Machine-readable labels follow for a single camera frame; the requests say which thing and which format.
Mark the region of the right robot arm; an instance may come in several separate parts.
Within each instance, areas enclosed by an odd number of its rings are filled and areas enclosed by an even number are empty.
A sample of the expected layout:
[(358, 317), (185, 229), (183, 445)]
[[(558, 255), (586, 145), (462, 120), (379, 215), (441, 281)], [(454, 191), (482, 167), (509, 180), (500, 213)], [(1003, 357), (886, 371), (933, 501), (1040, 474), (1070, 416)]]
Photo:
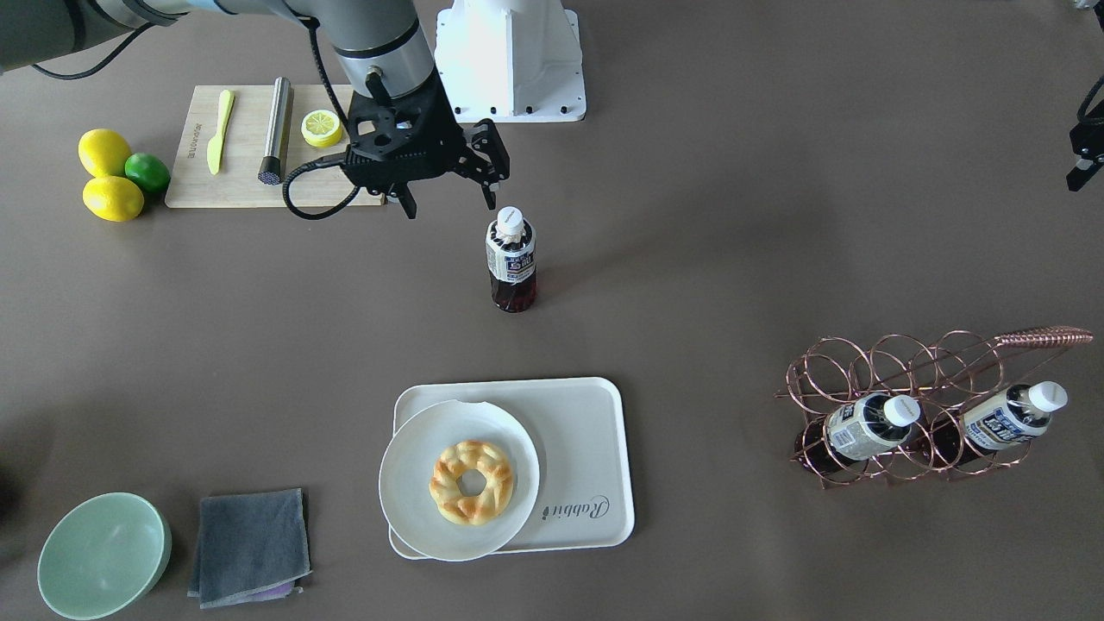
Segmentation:
[(4, 1), (3, 70), (35, 66), (117, 38), (166, 30), (188, 19), (211, 25), (216, 50), (257, 60), (261, 36), (304, 33), (312, 50), (335, 51), (352, 95), (336, 114), (350, 144), (288, 173), (282, 192), (291, 207), (300, 173), (336, 168), (354, 191), (397, 202), (417, 215), (411, 182), (457, 173), (480, 186), (486, 207), (510, 173), (492, 119), (461, 129), (411, 1)]

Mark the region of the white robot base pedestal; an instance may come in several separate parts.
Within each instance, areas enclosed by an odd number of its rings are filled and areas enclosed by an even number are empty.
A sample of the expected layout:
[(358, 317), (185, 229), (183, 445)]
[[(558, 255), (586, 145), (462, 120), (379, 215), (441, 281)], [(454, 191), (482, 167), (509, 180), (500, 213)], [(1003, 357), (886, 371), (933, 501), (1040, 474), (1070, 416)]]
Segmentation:
[(578, 17), (560, 1), (455, 1), (436, 18), (436, 65), (457, 122), (580, 122)]

